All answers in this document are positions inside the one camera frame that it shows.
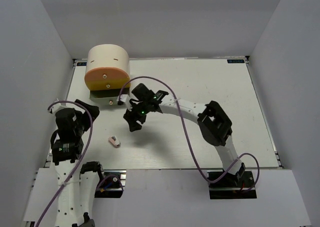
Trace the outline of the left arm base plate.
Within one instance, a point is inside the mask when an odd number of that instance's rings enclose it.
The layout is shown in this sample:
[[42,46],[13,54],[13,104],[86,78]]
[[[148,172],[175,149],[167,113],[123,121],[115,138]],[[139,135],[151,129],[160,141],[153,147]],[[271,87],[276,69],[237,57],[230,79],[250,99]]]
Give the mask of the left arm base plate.
[[94,197],[98,199],[119,199],[126,185],[126,170],[104,170],[104,182],[97,186]]

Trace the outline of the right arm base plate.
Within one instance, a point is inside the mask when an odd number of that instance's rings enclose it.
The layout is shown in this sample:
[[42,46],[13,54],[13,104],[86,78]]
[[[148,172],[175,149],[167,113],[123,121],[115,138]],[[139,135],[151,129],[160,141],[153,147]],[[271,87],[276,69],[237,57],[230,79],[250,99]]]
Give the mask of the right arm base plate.
[[236,200],[256,199],[257,193],[254,184],[254,176],[251,171],[245,171],[238,183],[228,181],[226,176],[217,183],[208,186],[211,200]]

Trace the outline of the cream cylindrical desk organizer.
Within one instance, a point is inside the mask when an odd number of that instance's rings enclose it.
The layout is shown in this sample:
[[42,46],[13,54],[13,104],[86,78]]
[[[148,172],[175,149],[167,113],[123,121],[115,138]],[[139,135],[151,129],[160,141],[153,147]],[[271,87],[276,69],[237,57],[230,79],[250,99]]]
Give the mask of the cream cylindrical desk organizer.
[[130,58],[124,48],[100,44],[90,49],[84,75],[90,100],[102,105],[116,105],[120,90],[128,93],[130,79]]

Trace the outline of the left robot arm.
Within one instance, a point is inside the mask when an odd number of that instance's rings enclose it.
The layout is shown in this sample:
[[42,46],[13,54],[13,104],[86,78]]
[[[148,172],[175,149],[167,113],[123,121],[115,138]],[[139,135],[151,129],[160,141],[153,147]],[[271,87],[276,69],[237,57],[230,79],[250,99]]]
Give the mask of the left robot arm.
[[58,191],[56,227],[93,227],[93,200],[96,188],[103,185],[106,174],[98,161],[83,162],[89,147],[82,136],[92,132],[94,120],[99,116],[97,106],[76,99],[77,110],[58,101],[49,108],[55,116],[57,130],[50,139],[52,162],[56,173]]

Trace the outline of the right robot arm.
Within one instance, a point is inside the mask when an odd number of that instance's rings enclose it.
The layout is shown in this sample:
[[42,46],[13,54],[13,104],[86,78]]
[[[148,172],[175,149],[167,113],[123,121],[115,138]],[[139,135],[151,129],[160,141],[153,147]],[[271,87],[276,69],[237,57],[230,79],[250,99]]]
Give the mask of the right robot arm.
[[150,112],[170,114],[189,120],[199,126],[203,139],[214,146],[222,162],[223,172],[210,183],[221,183],[233,187],[244,180],[245,164],[240,160],[232,139],[232,121],[222,107],[216,102],[193,103],[177,99],[164,90],[153,92],[143,83],[137,85],[131,98],[121,93],[118,104],[126,106],[123,118],[129,125],[130,132],[138,131],[145,123]]

